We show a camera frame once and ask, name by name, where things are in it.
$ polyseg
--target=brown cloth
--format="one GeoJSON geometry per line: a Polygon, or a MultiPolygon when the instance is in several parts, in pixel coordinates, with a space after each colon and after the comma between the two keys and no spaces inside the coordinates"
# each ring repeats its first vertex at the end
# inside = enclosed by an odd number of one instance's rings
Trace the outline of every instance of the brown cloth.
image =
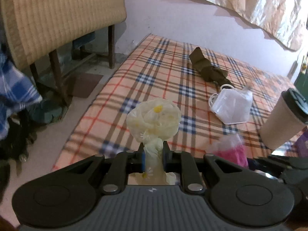
{"type": "Polygon", "coordinates": [[[201,77],[206,82],[217,82],[219,86],[224,84],[234,86],[233,83],[226,78],[228,71],[212,66],[211,62],[204,57],[199,47],[190,54],[189,58],[193,64],[193,68],[200,73],[201,77]]]}

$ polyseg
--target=black cup lid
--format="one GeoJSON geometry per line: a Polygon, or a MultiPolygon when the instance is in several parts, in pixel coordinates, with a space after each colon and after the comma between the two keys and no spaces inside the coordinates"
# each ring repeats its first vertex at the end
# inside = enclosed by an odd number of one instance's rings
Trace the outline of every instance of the black cup lid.
{"type": "Polygon", "coordinates": [[[293,114],[304,124],[308,124],[308,103],[305,97],[292,88],[283,91],[281,95],[293,114]]]}

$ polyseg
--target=white face mask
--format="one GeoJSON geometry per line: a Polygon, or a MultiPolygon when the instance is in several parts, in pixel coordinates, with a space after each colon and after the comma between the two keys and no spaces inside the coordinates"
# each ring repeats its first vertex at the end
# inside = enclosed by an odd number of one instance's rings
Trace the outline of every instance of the white face mask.
{"type": "Polygon", "coordinates": [[[246,86],[236,90],[229,84],[220,87],[219,94],[213,94],[208,100],[211,111],[225,124],[244,123],[249,120],[253,94],[246,86]]]}

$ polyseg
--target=shiny fabric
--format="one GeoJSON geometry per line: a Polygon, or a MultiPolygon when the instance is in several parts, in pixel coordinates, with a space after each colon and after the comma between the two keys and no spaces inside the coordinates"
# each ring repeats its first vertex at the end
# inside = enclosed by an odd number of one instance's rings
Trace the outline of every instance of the shiny fabric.
{"type": "Polygon", "coordinates": [[[308,0],[207,0],[232,9],[272,34],[291,50],[299,50],[307,31],[308,0]]]}

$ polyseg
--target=checkered blanket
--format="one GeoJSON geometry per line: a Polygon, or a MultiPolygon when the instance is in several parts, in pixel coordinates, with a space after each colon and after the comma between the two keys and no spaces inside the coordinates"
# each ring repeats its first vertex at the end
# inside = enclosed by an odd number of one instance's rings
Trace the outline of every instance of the checkered blanket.
{"type": "Polygon", "coordinates": [[[26,107],[39,103],[42,97],[29,78],[21,73],[0,51],[0,140],[7,136],[7,118],[26,107]]]}
{"type": "MultiPolygon", "coordinates": [[[[209,109],[208,99],[219,87],[204,82],[192,68],[188,43],[150,35],[128,57],[98,94],[64,146],[54,169],[65,167],[97,153],[113,157],[118,152],[137,150],[139,143],[127,129],[127,114],[142,101],[165,98],[182,112],[178,133],[168,144],[171,149],[202,157],[223,135],[238,132],[245,141],[247,157],[267,156],[259,128],[275,106],[281,91],[293,87],[282,76],[268,74],[232,57],[202,49],[212,65],[228,70],[228,79],[243,88],[253,84],[253,106],[247,123],[224,125],[209,109]]],[[[296,156],[294,137],[280,150],[296,156]]]]}

